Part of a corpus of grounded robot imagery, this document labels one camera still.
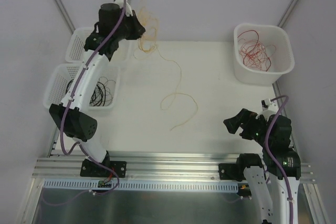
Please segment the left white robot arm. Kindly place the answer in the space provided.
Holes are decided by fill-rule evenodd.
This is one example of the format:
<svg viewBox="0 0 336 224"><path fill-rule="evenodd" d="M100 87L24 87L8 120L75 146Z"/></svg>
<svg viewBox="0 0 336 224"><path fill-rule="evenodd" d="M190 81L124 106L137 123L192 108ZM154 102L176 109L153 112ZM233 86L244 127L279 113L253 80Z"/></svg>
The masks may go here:
<svg viewBox="0 0 336 224"><path fill-rule="evenodd" d="M82 177L116 177L110 165L109 152L100 142L98 122L88 115L90 100L103 71L122 40L137 40L145 33L135 11L129 4L102 4L99 20L83 46L86 55L68 92L58 104L51 104L49 114L60 131L60 146L65 155L64 137L74 141L86 158L82 163Z"/></svg>

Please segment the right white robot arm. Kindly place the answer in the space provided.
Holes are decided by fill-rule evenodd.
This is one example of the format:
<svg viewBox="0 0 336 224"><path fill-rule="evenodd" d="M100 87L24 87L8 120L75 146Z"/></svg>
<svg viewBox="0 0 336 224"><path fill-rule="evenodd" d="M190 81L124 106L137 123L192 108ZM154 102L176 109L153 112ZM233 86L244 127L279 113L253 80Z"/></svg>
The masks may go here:
<svg viewBox="0 0 336 224"><path fill-rule="evenodd" d="M220 175L247 181L261 223L298 223L301 160L290 147L291 120L271 109L242 109L223 123L230 134L242 129L240 137L257 142L263 153L242 153L234 164L220 164Z"/></svg>

